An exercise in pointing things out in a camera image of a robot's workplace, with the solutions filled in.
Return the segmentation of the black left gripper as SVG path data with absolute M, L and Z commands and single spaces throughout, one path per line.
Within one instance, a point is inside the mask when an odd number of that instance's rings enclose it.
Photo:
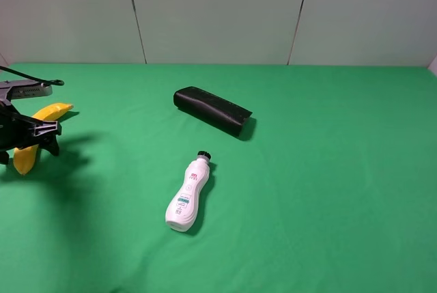
M 9 163 L 10 156 L 6 151 L 13 148 L 39 145 L 53 156 L 59 156 L 57 137 L 60 135 L 61 124 L 57 120 L 38 120 L 23 115 L 9 100 L 1 100 L 1 165 Z

